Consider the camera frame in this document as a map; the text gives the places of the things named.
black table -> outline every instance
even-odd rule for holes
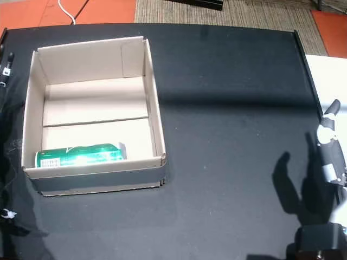
[[[41,196],[19,163],[33,50],[137,35],[151,45],[169,156],[167,183]],[[2,156],[10,158],[17,176],[2,193],[2,206],[18,212],[14,223],[1,220],[7,256],[283,259],[300,224],[325,221],[320,203],[330,193],[314,170],[317,104],[295,33],[100,24],[10,30],[5,44],[16,59],[13,124],[7,125]],[[11,166],[2,159],[3,172],[6,165]],[[8,170],[3,182],[14,174]]]

beige carpet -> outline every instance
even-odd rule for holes
[[[222,11],[166,0],[137,0],[135,22],[298,30],[307,54],[326,56],[311,8],[310,0],[224,0]]]

white cable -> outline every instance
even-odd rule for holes
[[[65,10],[65,8],[61,5],[60,0],[58,0],[58,5],[59,5],[60,9],[61,9],[68,17],[71,18],[72,23],[73,23],[74,25],[76,25],[76,20],[75,20],[75,18],[74,18],[68,11]]]

white clip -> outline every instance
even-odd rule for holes
[[[10,211],[8,209],[3,209],[3,210],[7,212],[7,215],[6,216],[0,215],[0,216],[5,218],[5,219],[8,219],[8,218],[13,219],[17,215],[16,212],[12,212],[12,211]]]

black stand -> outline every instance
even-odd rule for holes
[[[178,3],[197,5],[199,7],[207,7],[215,10],[222,10],[224,0],[171,0]]]

